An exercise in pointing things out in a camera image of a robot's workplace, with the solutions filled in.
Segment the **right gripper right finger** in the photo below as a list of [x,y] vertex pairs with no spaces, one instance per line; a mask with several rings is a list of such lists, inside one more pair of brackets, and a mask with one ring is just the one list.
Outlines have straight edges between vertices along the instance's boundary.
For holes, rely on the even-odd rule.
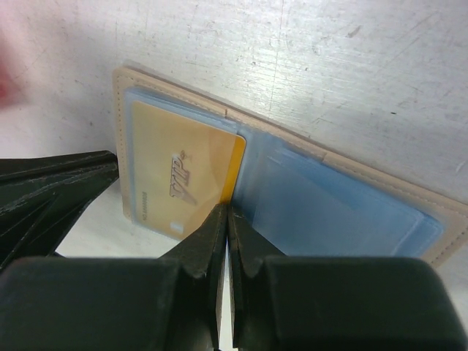
[[233,345],[240,350],[465,350],[435,270],[414,258],[294,257],[229,208]]

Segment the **gold VIP card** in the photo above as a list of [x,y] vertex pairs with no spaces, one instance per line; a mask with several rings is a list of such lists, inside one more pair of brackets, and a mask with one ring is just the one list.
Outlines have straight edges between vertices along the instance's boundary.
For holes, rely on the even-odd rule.
[[230,202],[246,140],[141,101],[131,112],[133,218],[183,239]]

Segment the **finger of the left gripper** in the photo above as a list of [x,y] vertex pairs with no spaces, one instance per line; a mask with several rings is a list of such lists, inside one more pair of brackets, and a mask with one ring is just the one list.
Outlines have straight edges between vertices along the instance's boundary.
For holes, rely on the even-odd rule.
[[118,179],[110,151],[1,160],[1,268],[53,256],[88,206]]

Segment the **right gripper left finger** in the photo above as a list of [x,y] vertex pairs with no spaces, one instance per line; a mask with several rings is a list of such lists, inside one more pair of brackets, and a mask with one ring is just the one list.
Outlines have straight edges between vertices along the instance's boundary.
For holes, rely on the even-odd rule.
[[159,258],[15,261],[1,275],[3,350],[217,350],[227,206]]

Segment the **beige leather card holder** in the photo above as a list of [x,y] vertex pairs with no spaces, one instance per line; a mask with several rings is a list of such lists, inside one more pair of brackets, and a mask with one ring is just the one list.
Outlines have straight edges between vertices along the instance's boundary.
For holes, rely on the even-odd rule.
[[346,158],[261,116],[131,66],[113,71],[113,95],[123,209],[141,226],[132,209],[136,101],[246,140],[228,203],[286,254],[419,257],[437,266],[467,242],[465,203]]

